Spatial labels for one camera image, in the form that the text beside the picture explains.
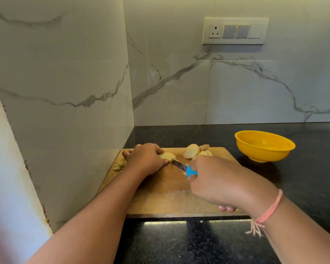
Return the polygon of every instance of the bracelet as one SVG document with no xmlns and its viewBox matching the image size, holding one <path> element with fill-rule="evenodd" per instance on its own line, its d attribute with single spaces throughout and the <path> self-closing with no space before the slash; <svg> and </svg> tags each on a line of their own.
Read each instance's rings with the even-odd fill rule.
<svg viewBox="0 0 330 264">
<path fill-rule="evenodd" d="M 279 205 L 281 198 L 283 196 L 283 192 L 281 189 L 279 189 L 279 195 L 277 196 L 275 202 L 269 207 L 269 209 L 258 219 L 251 219 L 251 230 L 246 232 L 246 233 L 252 233 L 254 236 L 257 233 L 259 237 L 262 237 L 264 235 L 261 234 L 260 228 L 265 228 L 263 225 L 264 222 L 267 221 L 267 219 L 274 213 L 276 210 L 277 206 Z"/>
</svg>

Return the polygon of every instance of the black granite countertop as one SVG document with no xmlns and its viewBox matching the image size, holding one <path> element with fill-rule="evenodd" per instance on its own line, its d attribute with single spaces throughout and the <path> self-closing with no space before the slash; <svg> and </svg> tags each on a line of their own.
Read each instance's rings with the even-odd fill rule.
<svg viewBox="0 0 330 264">
<path fill-rule="evenodd" d="M 285 136 L 297 147 L 282 161 L 254 163 L 236 146 L 234 134 L 246 129 Z M 330 233 L 330 122 L 136 127 L 125 148 L 147 142 L 225 147 Z M 115 263 L 280 263 L 265 237 L 245 234 L 248 217 L 160 220 L 127 219 Z"/>
</svg>

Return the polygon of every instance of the knife handle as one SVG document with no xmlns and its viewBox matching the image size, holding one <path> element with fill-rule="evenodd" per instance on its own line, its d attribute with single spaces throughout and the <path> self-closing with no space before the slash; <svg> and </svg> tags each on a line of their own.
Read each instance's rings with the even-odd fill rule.
<svg viewBox="0 0 330 264">
<path fill-rule="evenodd" d="M 191 167 L 188 165 L 187 166 L 187 178 L 189 179 L 189 176 L 191 175 L 196 175 L 198 176 L 198 172 L 194 171 L 193 169 L 191 169 Z"/>
</svg>

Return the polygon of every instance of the plastic bowl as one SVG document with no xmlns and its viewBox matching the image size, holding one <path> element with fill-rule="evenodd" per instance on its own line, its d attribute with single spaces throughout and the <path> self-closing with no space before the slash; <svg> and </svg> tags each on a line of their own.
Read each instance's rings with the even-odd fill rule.
<svg viewBox="0 0 330 264">
<path fill-rule="evenodd" d="M 241 131 L 235 134 L 238 149 L 256 162 L 284 159 L 296 145 L 277 134 L 261 131 Z"/>
</svg>

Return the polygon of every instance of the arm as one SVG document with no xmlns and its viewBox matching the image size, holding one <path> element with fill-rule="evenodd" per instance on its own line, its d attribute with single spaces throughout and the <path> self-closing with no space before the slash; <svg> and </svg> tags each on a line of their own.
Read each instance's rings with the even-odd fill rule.
<svg viewBox="0 0 330 264">
<path fill-rule="evenodd" d="M 113 263 L 128 206 L 146 176 L 167 160 L 155 144 L 124 151 L 126 167 L 29 260 L 33 263 Z"/>
<path fill-rule="evenodd" d="M 189 178 L 192 192 L 221 210 L 238 207 L 257 219 L 278 196 L 267 179 L 228 160 L 199 156 L 190 165 L 198 172 Z M 330 234 L 286 197 L 263 224 L 283 264 L 330 263 Z"/>
</svg>

